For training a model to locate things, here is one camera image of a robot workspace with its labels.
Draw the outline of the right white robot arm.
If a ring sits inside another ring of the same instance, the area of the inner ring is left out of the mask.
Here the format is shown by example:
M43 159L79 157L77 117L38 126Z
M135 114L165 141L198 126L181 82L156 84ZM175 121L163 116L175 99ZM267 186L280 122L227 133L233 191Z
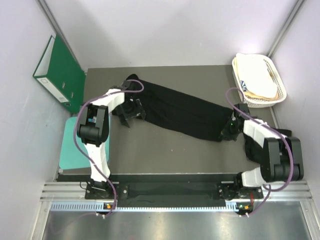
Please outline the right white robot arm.
M273 182L300 181L304 177L301 141L290 130L275 129L261 119L245 119L238 115L229 119L220 138L235 141L242 133L246 157L259 166L239 172L233 183L221 183L222 198L247 198Z

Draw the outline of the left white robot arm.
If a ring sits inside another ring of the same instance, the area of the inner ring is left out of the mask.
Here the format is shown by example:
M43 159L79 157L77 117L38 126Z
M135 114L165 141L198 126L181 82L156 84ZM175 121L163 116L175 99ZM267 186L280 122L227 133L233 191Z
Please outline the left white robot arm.
M126 93L144 90L128 90L113 87L105 94L87 101L80 109L73 130L73 140L78 150L89 160L91 175L85 190L86 200L105 200L117 197L110 181L111 171L107 163L106 146L110 135L110 114L125 102Z

